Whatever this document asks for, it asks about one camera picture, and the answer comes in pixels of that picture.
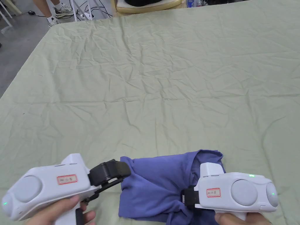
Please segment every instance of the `blue cloth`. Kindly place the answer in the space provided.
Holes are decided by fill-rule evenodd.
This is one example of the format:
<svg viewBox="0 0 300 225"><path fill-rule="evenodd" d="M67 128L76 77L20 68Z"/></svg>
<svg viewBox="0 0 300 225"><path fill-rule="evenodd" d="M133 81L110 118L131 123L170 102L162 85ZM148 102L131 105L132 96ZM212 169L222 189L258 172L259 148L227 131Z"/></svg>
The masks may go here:
<svg viewBox="0 0 300 225"><path fill-rule="evenodd" d="M213 210L189 210L180 201L180 192L197 184L201 163L222 165L222 157L210 150L133 160L121 157L131 175L121 183L119 216L167 225L217 225Z"/></svg>

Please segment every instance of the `person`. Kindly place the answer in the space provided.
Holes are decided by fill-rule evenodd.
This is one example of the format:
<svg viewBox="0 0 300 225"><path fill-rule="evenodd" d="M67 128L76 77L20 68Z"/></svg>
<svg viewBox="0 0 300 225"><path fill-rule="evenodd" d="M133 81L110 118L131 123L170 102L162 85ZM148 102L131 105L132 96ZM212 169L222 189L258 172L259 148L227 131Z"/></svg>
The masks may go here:
<svg viewBox="0 0 300 225"><path fill-rule="evenodd" d="M26 225L53 225L53 223L63 213L73 209L79 202L79 196L75 195L69 199L63 199L48 206L42 211L35 214ZM86 205L81 203L83 211L86 210ZM96 216L94 211L89 211L84 214L85 223L90 222ZM246 221L243 221L229 213L217 213L215 220L219 225L270 225L271 223L260 213L248 213Z"/></svg>
<svg viewBox="0 0 300 225"><path fill-rule="evenodd" d="M257 212L249 212L245 221L230 213L217 213L214 219L219 225L271 225L263 215Z"/></svg>
<svg viewBox="0 0 300 225"><path fill-rule="evenodd" d="M63 213L73 209L79 202L79 196L75 195L69 199L63 199L54 204L48 206L47 208L41 210L33 217L31 217L26 225L53 225L54 222L59 218ZM80 203L81 209L86 210L86 205L82 202ZM89 211L84 214L85 223L87 224L93 220L96 216L94 211Z"/></svg>
<svg viewBox="0 0 300 225"><path fill-rule="evenodd" d="M53 15L51 14L46 0L33 0L33 2L42 12L42 14L44 14L44 16L47 18L49 28L55 26L56 24L60 24L60 22L58 21L59 18L73 15L73 9L70 6L61 3L59 0L51 0L55 9L55 17L53 17Z"/></svg>

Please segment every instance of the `gray floor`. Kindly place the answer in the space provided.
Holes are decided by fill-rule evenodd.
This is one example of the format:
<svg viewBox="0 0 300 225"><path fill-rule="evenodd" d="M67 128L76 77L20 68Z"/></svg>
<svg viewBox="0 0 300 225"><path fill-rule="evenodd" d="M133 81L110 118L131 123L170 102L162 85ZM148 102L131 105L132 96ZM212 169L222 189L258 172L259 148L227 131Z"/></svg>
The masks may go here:
<svg viewBox="0 0 300 225"><path fill-rule="evenodd" d="M101 1L108 13L111 14L110 0ZM69 5L69 0L61 0L61 2ZM76 2L80 5L84 0L76 0ZM48 4L53 11L53 5L50 1ZM32 0L17 0L16 6L22 12L33 10L37 15L42 15ZM93 11L93 15L96 19L104 18L102 13L96 10ZM13 28L7 29L5 21L2 18L0 20L0 30L2 30L2 33L0 33L0 43L2 44L0 48L0 97L13 81L36 45L49 30L46 18L30 16L27 13L21 16L15 16L13 19L9 18L9 21L13 24ZM72 21L74 21L74 17L60 19L62 23Z"/></svg>

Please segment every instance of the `wooden stool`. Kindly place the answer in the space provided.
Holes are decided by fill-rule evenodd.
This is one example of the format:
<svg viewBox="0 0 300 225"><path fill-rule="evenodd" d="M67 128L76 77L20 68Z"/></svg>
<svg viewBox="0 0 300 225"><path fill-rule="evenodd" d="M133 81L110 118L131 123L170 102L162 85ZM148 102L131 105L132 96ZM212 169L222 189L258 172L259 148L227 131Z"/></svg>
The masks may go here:
<svg viewBox="0 0 300 225"><path fill-rule="evenodd" d="M132 7L132 8L124 8L124 7L118 7L117 6L117 0L110 0L112 5L112 15L114 17L120 17L120 16L128 16L132 14L138 14L138 13L148 13L148 12L155 12L165 9L180 9L180 8L186 8L186 0L174 0L169 1L168 3L162 4L162 5L156 5L156 6L150 6L150 7Z"/></svg>

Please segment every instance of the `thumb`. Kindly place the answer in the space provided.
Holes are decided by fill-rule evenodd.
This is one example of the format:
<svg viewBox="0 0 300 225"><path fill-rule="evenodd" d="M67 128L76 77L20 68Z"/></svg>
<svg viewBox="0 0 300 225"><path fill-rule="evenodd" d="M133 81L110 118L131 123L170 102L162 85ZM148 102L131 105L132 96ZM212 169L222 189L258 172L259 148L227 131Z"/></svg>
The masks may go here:
<svg viewBox="0 0 300 225"><path fill-rule="evenodd" d="M247 223L230 213L216 213L214 219L219 225L246 225Z"/></svg>
<svg viewBox="0 0 300 225"><path fill-rule="evenodd" d="M73 209L79 202L79 196L75 195L69 199L62 199L54 204L50 205L48 208L42 210L38 217L41 220L47 222L54 222L63 213Z"/></svg>

